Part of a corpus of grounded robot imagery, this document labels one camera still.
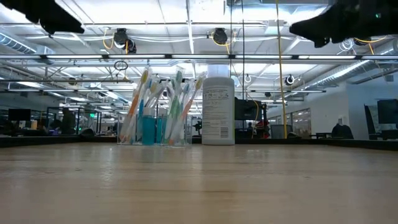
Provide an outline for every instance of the ceiling light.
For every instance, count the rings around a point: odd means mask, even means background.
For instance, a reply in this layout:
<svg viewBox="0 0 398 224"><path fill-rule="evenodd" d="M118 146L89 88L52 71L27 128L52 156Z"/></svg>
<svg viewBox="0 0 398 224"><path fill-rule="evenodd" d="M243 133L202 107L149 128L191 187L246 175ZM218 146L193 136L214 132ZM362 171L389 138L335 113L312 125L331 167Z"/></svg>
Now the ceiling light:
<svg viewBox="0 0 398 224"><path fill-rule="evenodd" d="M229 55L172 55L172 58L226 59L226 58L229 58Z"/></svg>
<svg viewBox="0 0 398 224"><path fill-rule="evenodd" d="M279 59L279 55L237 55L235 56L236 59ZM282 59L290 59L292 58L291 55L281 55Z"/></svg>
<svg viewBox="0 0 398 224"><path fill-rule="evenodd" d="M57 97L62 97L62 98L64 97L64 96L62 96L61 94L58 94L58 93L52 93L52 92L50 92L50 94L53 95L53 96L57 96Z"/></svg>
<svg viewBox="0 0 398 224"><path fill-rule="evenodd" d="M394 55L369 55L363 56L362 59L368 60L397 60L398 56Z"/></svg>
<svg viewBox="0 0 398 224"><path fill-rule="evenodd" d="M320 59L320 60L336 60L336 59L354 59L355 55L300 55L298 59Z"/></svg>
<svg viewBox="0 0 398 224"><path fill-rule="evenodd" d="M43 90L43 91L51 91L51 92L73 92L74 90Z"/></svg>
<svg viewBox="0 0 398 224"><path fill-rule="evenodd" d="M7 91L16 91L16 92L38 92L40 90L34 90L34 89L15 89L15 90L7 90Z"/></svg>
<svg viewBox="0 0 398 224"><path fill-rule="evenodd" d="M80 101L80 102L86 102L89 101L86 98L79 98L79 97L70 97L71 100L75 100L75 101Z"/></svg>
<svg viewBox="0 0 398 224"><path fill-rule="evenodd" d="M0 55L0 59L41 59L39 55Z"/></svg>
<svg viewBox="0 0 398 224"><path fill-rule="evenodd" d="M21 85L25 85L25 86L29 86L29 87L34 87L34 88L42 88L43 86L38 84L38 83L34 83L34 82L17 82L18 84Z"/></svg>
<svg viewBox="0 0 398 224"><path fill-rule="evenodd" d="M115 100L117 100L117 99L119 99L119 97L115 94L115 93L112 93L112 92L107 92L106 93L110 98L113 98L113 99L115 99Z"/></svg>
<svg viewBox="0 0 398 224"><path fill-rule="evenodd" d="M110 55L109 58L113 59L124 59L124 58L139 58L139 59L147 59L147 58L164 58L165 55Z"/></svg>
<svg viewBox="0 0 398 224"><path fill-rule="evenodd" d="M48 55L48 59L101 59L102 55Z"/></svg>
<svg viewBox="0 0 398 224"><path fill-rule="evenodd" d="M80 92L107 92L108 90L77 90Z"/></svg>
<svg viewBox="0 0 398 224"><path fill-rule="evenodd" d="M109 54L109 52L106 49L101 49L100 51L105 52L107 54Z"/></svg>
<svg viewBox="0 0 398 224"><path fill-rule="evenodd" d="M292 93L326 93L326 90L292 90Z"/></svg>

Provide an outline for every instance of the table surface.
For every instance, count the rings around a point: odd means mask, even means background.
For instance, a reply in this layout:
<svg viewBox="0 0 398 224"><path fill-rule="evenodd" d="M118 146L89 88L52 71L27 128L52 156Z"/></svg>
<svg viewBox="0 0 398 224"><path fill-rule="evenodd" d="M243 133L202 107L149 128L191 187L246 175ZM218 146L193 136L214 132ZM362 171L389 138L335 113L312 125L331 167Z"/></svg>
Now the table surface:
<svg viewBox="0 0 398 224"><path fill-rule="evenodd" d="M1 223L397 223L398 153L331 146L0 149Z"/></svg>

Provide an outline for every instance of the bottle label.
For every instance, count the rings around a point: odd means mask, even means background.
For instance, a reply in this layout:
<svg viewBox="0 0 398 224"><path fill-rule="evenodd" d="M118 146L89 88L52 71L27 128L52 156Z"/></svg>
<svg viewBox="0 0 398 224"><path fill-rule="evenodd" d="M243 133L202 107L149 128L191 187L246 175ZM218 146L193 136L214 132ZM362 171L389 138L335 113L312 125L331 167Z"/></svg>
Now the bottle label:
<svg viewBox="0 0 398 224"><path fill-rule="evenodd" d="M202 124L204 138L233 138L233 97L231 87L209 86L204 88Z"/></svg>

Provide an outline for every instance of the yellow cable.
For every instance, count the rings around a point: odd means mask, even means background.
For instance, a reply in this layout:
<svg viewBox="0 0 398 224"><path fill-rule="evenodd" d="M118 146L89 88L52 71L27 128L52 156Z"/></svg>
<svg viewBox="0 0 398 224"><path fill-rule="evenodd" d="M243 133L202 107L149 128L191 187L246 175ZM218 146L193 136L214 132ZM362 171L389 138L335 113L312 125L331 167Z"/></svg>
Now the yellow cable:
<svg viewBox="0 0 398 224"><path fill-rule="evenodd" d="M358 39L358 38L354 38L354 39L356 39L357 41L360 41L360 42L364 42L364 43L371 44L371 43L376 43L376 42L379 42L379 41L381 41L381 40L384 40L385 38L387 38L387 36L384 36L383 38L380 38L380 39L378 39L378 40L371 40L371 41L368 41L368 40L361 40L361 39Z"/></svg>
<svg viewBox="0 0 398 224"><path fill-rule="evenodd" d="M279 22L279 0L276 0L276 17L277 17L277 22ZM282 47L281 47L281 44L280 44L280 29L279 29L279 26L278 26L278 46L279 46L280 94L282 96L282 106L283 106L283 114L284 114L284 133L285 133L285 138L287 138L285 93L284 93L284 86L283 86L283 82L282 82Z"/></svg>
<svg viewBox="0 0 398 224"><path fill-rule="evenodd" d="M234 72L235 72L235 74L236 74L235 66L234 66L233 64L232 64L232 67L233 67ZM238 81L239 81L239 83L241 84L241 86L243 86L241 80L239 79L240 76L241 76L241 75L238 76ZM257 118L258 118L258 116L259 116L260 107L259 107L258 103L250 96L249 93L246 93L246 94L247 94L248 97L250 97L250 99L251 99L252 101L254 101L254 103L255 103L256 106L257 106L256 120L254 121L254 127L253 127L253 131L252 131L252 133L251 133L251 139L253 139L253 136L254 136L254 128L256 127L256 121L257 121Z"/></svg>
<svg viewBox="0 0 398 224"><path fill-rule="evenodd" d="M371 44L368 44L368 45L369 45L369 48L371 49L372 54L374 55L372 45Z"/></svg>
<svg viewBox="0 0 398 224"><path fill-rule="evenodd" d="M104 33L104 39L103 39L103 43L104 43L104 47L106 48L106 49L112 49L112 47L113 47L113 43L114 43L114 33L113 33L113 36L112 36L112 44L111 44L111 46L110 47L108 47L106 44L105 44L105 37L106 37L106 30L105 30L105 33Z"/></svg>

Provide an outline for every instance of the computer monitor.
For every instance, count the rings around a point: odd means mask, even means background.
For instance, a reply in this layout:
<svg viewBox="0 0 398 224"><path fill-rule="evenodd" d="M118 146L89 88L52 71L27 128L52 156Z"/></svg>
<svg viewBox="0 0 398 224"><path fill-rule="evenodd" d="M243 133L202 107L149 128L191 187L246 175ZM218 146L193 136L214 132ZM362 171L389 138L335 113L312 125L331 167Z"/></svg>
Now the computer monitor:
<svg viewBox="0 0 398 224"><path fill-rule="evenodd" d="M398 123L398 100L379 100L377 102L379 124Z"/></svg>
<svg viewBox="0 0 398 224"><path fill-rule="evenodd" d="M239 100L235 98L235 120L238 121L262 121L261 101L256 101L259 106L257 114L257 105L252 100Z"/></svg>
<svg viewBox="0 0 398 224"><path fill-rule="evenodd" d="M30 109L8 109L9 121L30 121Z"/></svg>

